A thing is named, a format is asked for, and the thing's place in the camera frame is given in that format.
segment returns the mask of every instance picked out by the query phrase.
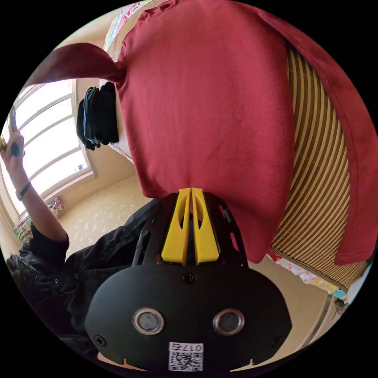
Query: bracelet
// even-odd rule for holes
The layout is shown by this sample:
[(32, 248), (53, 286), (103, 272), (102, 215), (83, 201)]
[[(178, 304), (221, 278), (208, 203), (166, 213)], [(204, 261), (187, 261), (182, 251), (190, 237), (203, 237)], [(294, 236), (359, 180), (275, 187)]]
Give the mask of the bracelet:
[(29, 181), (19, 193), (16, 192), (16, 197), (19, 201), (22, 200), (22, 198), (24, 197), (28, 189), (31, 187), (31, 185), (32, 183)]

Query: folded clothes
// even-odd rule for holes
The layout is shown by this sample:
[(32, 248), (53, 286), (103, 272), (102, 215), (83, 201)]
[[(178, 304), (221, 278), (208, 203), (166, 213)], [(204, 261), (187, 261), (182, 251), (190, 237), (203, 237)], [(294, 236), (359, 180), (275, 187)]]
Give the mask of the folded clothes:
[(76, 133), (86, 149), (94, 151), (101, 144), (118, 139), (114, 84), (107, 82), (100, 89), (91, 87), (79, 103)]

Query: person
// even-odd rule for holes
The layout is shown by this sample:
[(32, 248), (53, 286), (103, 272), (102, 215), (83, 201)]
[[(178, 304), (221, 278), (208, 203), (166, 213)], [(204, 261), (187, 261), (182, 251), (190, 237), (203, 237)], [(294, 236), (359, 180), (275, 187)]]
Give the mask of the person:
[[(1, 157), (32, 220), (32, 238), (6, 260), (11, 275), (31, 308), (64, 343), (88, 359), (117, 365), (98, 353), (85, 331), (85, 316), (99, 286), (131, 266), (139, 234), (159, 200), (66, 259), (69, 237), (29, 181), (23, 168), (24, 139), (18, 132), (9, 137), (8, 146), (15, 144), (18, 156), (7, 148)], [(137, 369), (127, 362), (122, 367)]]

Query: hair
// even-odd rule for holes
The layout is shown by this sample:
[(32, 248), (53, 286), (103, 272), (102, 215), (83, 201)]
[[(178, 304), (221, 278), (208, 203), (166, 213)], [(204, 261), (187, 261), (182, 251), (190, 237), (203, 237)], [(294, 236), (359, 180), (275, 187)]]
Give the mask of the hair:
[(11, 276), (26, 300), (32, 299), (32, 293), (30, 293), (30, 290), (28, 290), (28, 285), (26, 284), (28, 271), (32, 270), (37, 273), (37, 270), (33, 266), (34, 264), (31, 261), (30, 257), (31, 256), (28, 255), (20, 256), (11, 254), (10, 257), (6, 260), (6, 264), (11, 273)]
[(19, 255), (10, 255), (6, 260), (8, 269), (15, 281), (17, 287), (23, 295), (26, 294), (26, 283), (25, 283), (25, 264), (23, 258)]

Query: hand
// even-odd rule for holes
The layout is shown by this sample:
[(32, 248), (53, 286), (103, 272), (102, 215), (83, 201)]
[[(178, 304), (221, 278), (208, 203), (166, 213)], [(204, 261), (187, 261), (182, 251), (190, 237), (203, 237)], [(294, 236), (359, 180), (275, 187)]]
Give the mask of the hand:
[[(12, 155), (12, 146), (16, 144), (19, 147), (19, 155)], [(7, 143), (7, 150), (1, 151), (1, 157), (4, 161), (5, 167), (9, 173), (9, 176), (13, 182), (16, 190), (22, 190), (25, 185), (29, 182), (29, 179), (24, 171), (22, 165), (24, 158), (24, 137), (16, 132), (11, 133), (9, 136), (9, 141)]]
[[(20, 153), (18, 156), (12, 155), (12, 146), (18, 145)], [(22, 170), (24, 158), (24, 137), (20, 133), (11, 133), (7, 143), (7, 150), (1, 151), (1, 157), (10, 176)]]

